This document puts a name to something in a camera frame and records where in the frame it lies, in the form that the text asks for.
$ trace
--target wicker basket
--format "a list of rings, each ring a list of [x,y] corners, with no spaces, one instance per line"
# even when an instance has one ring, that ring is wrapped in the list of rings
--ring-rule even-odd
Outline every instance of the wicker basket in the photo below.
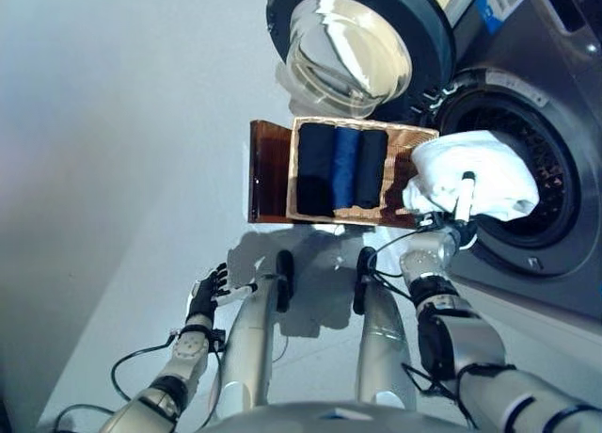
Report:
[[[373,209],[351,207],[335,210],[335,216],[309,216],[297,212],[296,180],[298,170],[299,128],[311,122],[350,127],[357,130],[384,130],[388,135],[387,159],[383,184],[380,192],[380,206]],[[304,117],[295,118],[291,135],[291,156],[289,161],[289,186],[286,199],[286,216],[293,219],[323,223],[387,225],[407,227],[408,212],[402,203],[402,191],[407,182],[416,174],[410,160],[412,150],[419,144],[437,138],[437,130],[413,127],[410,125],[380,122],[377,120],[350,120],[338,118]]]

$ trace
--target label sticker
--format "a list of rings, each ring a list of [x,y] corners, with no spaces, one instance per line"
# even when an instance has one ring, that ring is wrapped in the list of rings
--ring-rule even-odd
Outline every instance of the label sticker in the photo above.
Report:
[[[477,9],[489,33],[495,33],[523,0],[476,0]]]

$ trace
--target washing machine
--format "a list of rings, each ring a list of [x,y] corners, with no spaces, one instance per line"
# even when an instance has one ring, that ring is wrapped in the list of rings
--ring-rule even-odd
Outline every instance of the washing machine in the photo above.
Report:
[[[385,49],[388,60],[377,67],[397,70],[387,72],[394,83],[369,89],[354,85],[357,73],[341,74],[340,63],[315,64],[337,58],[315,45],[311,26],[306,45],[298,45],[297,6],[311,1],[332,11],[322,24],[373,23],[332,8],[331,0],[268,0],[276,49],[288,66],[297,58],[302,74],[293,76],[314,100],[442,135],[492,130],[530,169],[540,194],[535,210],[510,222],[478,217],[479,239],[454,258],[451,272],[602,321],[602,0],[470,0],[453,26],[435,0],[351,0],[375,11],[403,42],[398,61],[387,54],[388,40],[362,41],[366,52]],[[344,25],[334,39],[341,36],[361,40]],[[351,100],[346,110],[341,99]]]

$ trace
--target black cable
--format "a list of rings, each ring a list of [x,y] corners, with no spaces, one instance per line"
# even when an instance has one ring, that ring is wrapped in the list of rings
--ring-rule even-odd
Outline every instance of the black cable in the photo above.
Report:
[[[383,284],[383,287],[385,287],[387,290],[389,290],[390,292],[393,292],[394,294],[397,294],[401,297],[404,297],[405,299],[412,301],[412,297],[410,295],[408,295],[406,292],[401,291],[399,288],[395,287],[393,284],[391,284],[389,281],[387,281],[385,278],[383,278],[382,276],[375,274],[373,275],[373,277],[379,281],[380,283]]]
[[[284,348],[282,349],[282,352],[278,355],[278,357],[272,361],[272,363],[274,364],[275,362],[280,361],[282,358],[284,358],[284,354],[286,353],[286,350],[289,348],[289,336],[284,336]]]
[[[106,414],[107,416],[112,416],[113,414],[115,414],[115,412],[113,410],[108,409],[108,408],[99,407],[97,405],[90,405],[88,403],[77,403],[75,405],[71,405],[70,407],[66,407],[65,409],[63,409],[62,411],[60,411],[58,413],[58,415],[56,416],[56,419],[55,419],[55,425],[53,426],[53,433],[61,433],[61,432],[67,431],[67,430],[59,430],[58,429],[60,427],[60,421],[63,420],[63,417],[65,417],[65,415],[67,415],[69,412],[74,411],[76,409],[89,409],[92,411],[98,411],[98,412],[101,412],[102,414]]]
[[[222,360],[219,359],[219,355],[214,351],[215,358],[217,359],[217,396],[215,397],[214,405],[211,407],[205,422],[200,426],[199,430],[207,426],[211,418],[214,417],[217,404],[219,403],[219,396],[222,394]]]
[[[132,400],[132,397],[130,397],[127,393],[125,393],[119,386],[119,383],[117,382],[116,373],[117,373],[118,367],[120,365],[122,365],[124,362],[130,360],[131,358],[135,358],[136,356],[145,355],[147,353],[151,353],[153,351],[158,351],[158,350],[162,350],[164,348],[169,347],[176,337],[177,337],[177,333],[172,332],[169,334],[167,341],[163,345],[142,348],[133,353],[130,353],[129,355],[124,356],[119,361],[117,361],[115,364],[113,364],[113,367],[111,368],[111,382],[113,383],[113,387],[115,388],[115,391],[121,396],[121,398],[123,398],[126,402],[129,402],[130,400]]]
[[[374,260],[376,259],[376,255],[381,252],[383,249],[390,247],[391,245],[393,245],[394,243],[399,242],[400,240],[405,239],[406,237],[409,237],[410,235],[414,235],[415,233],[421,233],[422,229],[416,229],[415,231],[412,231],[411,233],[405,233],[404,235],[401,235],[397,238],[394,238],[393,240],[391,240],[390,242],[386,243],[385,245],[383,245],[382,247],[380,247],[379,249],[377,249],[372,256],[370,256],[368,258],[368,262],[367,262],[367,267],[370,268],[372,270],[373,274],[378,274],[381,276],[387,276],[388,278],[401,278],[404,274],[400,273],[399,275],[391,275],[390,273],[386,273],[384,271],[380,271],[376,269],[376,265],[372,266],[372,264],[374,263]]]

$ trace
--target folded navy clothing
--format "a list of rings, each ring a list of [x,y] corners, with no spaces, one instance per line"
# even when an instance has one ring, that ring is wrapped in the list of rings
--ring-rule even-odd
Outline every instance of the folded navy clothing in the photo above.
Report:
[[[337,127],[335,131],[330,184],[333,208],[342,209],[354,205],[354,183],[360,132],[348,127]]]
[[[372,209],[380,205],[388,135],[383,130],[364,131],[359,139],[356,164],[355,205]]]
[[[335,128],[326,124],[303,124],[299,128],[297,154],[297,212],[333,217],[331,188]]]

